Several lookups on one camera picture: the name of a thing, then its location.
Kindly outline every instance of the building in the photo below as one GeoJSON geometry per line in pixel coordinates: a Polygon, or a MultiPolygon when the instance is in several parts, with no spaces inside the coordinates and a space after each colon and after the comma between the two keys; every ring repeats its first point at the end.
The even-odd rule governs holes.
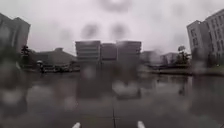
{"type": "Polygon", "coordinates": [[[13,46],[16,52],[21,52],[23,45],[27,44],[30,24],[15,18],[10,19],[0,14],[0,43],[13,46]]]}
{"type": "Polygon", "coordinates": [[[100,41],[76,41],[78,62],[81,65],[100,64],[100,41]]]}
{"type": "Polygon", "coordinates": [[[149,66],[157,67],[164,65],[163,63],[164,57],[159,54],[157,51],[152,51],[149,54],[149,66]]]}
{"type": "Polygon", "coordinates": [[[207,17],[203,22],[193,22],[187,29],[193,60],[199,55],[199,58],[210,58],[216,63],[223,63],[224,9],[207,17]]]}
{"type": "Polygon", "coordinates": [[[218,63],[224,60],[224,9],[205,19],[209,32],[210,51],[218,63]]]}
{"type": "Polygon", "coordinates": [[[140,60],[141,63],[147,64],[149,63],[149,55],[150,55],[151,51],[143,51],[140,54],[140,60]]]}
{"type": "Polygon", "coordinates": [[[140,63],[140,41],[118,41],[117,63],[121,67],[136,67],[140,63]]]}
{"type": "Polygon", "coordinates": [[[117,47],[113,43],[101,44],[101,63],[103,66],[112,66],[116,64],[117,47]]]}
{"type": "Polygon", "coordinates": [[[211,45],[207,22],[195,21],[187,26],[187,30],[193,57],[207,59],[211,45]]]}
{"type": "Polygon", "coordinates": [[[36,52],[34,55],[36,61],[42,61],[45,65],[68,66],[76,62],[76,57],[66,53],[62,48],[56,48],[54,51],[36,52]]]}

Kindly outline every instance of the sky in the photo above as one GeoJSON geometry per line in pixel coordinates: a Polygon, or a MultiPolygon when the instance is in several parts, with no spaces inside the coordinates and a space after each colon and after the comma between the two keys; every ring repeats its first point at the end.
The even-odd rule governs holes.
{"type": "Polygon", "coordinates": [[[142,50],[189,50],[186,26],[224,8],[223,0],[0,0],[0,13],[31,24],[28,46],[35,51],[63,47],[75,55],[75,41],[142,41],[142,50]]]}

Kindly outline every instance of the gray sky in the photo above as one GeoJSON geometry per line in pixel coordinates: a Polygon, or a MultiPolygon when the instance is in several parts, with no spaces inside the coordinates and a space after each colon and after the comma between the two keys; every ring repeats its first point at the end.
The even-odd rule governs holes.
{"type": "Polygon", "coordinates": [[[186,25],[224,7],[223,0],[0,0],[0,12],[31,26],[28,39],[36,51],[75,54],[74,41],[140,40],[143,50],[189,50],[186,25]]]}

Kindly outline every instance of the road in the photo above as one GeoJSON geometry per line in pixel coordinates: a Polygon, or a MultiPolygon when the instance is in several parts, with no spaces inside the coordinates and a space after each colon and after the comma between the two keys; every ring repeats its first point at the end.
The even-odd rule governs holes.
{"type": "Polygon", "coordinates": [[[1,87],[4,128],[220,128],[224,79],[110,73],[26,75],[26,86],[1,87]]]}

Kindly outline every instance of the tall building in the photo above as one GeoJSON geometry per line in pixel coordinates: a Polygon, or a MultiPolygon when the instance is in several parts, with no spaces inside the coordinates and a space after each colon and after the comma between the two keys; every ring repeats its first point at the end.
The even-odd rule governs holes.
{"type": "Polygon", "coordinates": [[[199,54],[203,58],[224,61],[224,9],[207,17],[205,21],[195,21],[187,26],[192,57],[199,54]]]}
{"type": "Polygon", "coordinates": [[[11,45],[17,52],[21,52],[27,44],[30,24],[20,18],[10,19],[0,13],[0,43],[11,45]]]}
{"type": "Polygon", "coordinates": [[[122,67],[135,67],[140,62],[140,41],[118,41],[117,63],[122,67]]]}
{"type": "Polygon", "coordinates": [[[224,9],[205,19],[211,39],[211,54],[218,63],[224,60],[224,9]]]}
{"type": "Polygon", "coordinates": [[[15,18],[14,23],[16,24],[16,35],[15,35],[15,48],[17,52],[20,52],[24,45],[27,45],[28,35],[30,31],[30,24],[26,21],[15,18]]]}
{"type": "Polygon", "coordinates": [[[187,30],[192,56],[206,59],[211,45],[207,22],[195,21],[187,26],[187,30]]]}
{"type": "Polygon", "coordinates": [[[100,64],[100,41],[76,41],[78,62],[85,64],[100,64]]]}

